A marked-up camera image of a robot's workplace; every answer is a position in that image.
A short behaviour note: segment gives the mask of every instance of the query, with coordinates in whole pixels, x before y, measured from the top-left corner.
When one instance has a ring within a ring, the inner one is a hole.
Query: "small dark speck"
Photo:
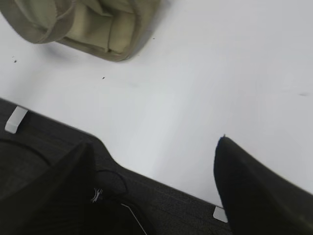
[[[300,96],[309,96],[310,93],[308,93],[308,92],[303,92],[303,93],[300,93],[299,95],[300,95]]]

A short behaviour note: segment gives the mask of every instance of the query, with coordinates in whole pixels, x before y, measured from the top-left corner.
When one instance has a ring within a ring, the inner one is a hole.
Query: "white surface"
[[[15,134],[26,113],[27,109],[17,106],[6,122],[4,129],[7,132]]]
[[[214,213],[213,213],[213,217],[224,222],[224,223],[228,223],[228,219],[227,216],[225,214],[224,209],[219,208],[219,207],[215,207]]]
[[[312,0],[163,0],[151,39],[120,63],[31,45],[0,18],[0,97],[92,133],[120,165],[218,206],[223,134],[312,193],[312,9]]]

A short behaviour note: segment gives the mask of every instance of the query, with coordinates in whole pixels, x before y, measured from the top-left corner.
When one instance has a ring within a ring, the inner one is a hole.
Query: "beige bag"
[[[0,11],[31,43],[57,41],[103,59],[133,51],[159,0],[0,0]]]

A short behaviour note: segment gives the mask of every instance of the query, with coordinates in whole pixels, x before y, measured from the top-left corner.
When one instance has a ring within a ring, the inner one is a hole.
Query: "black wire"
[[[109,170],[109,169],[102,169],[102,170],[98,170],[98,171],[97,171],[97,173],[101,173],[101,172],[109,172],[109,173],[113,173],[113,174],[117,175],[117,176],[122,180],[122,182],[123,182],[123,184],[124,184],[125,192],[116,193],[116,194],[111,195],[111,196],[123,196],[123,195],[125,195],[125,194],[128,193],[128,187],[127,187],[126,180],[124,179],[124,177],[123,177],[120,173],[118,173],[118,172],[116,172],[116,171],[113,171],[113,170]]]
[[[13,140],[7,140],[7,139],[2,139],[0,138],[0,141],[2,142],[6,142],[6,143],[10,143],[10,144],[13,144],[13,145],[16,145],[16,146],[19,146],[21,148],[26,148],[27,150],[33,152],[34,154],[36,154],[41,160],[43,160],[48,166],[52,166],[51,162],[42,154],[40,153],[39,151],[37,151],[36,149],[26,145],[26,144],[23,144],[23,143],[20,143],[18,141],[13,141]]]

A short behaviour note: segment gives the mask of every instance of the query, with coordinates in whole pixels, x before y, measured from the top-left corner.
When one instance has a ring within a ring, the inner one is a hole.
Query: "beige strap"
[[[49,43],[63,38],[74,21],[76,0],[51,0],[55,4],[55,20],[44,30],[35,27],[21,11],[15,0],[0,0],[0,11],[25,40],[31,43]]]

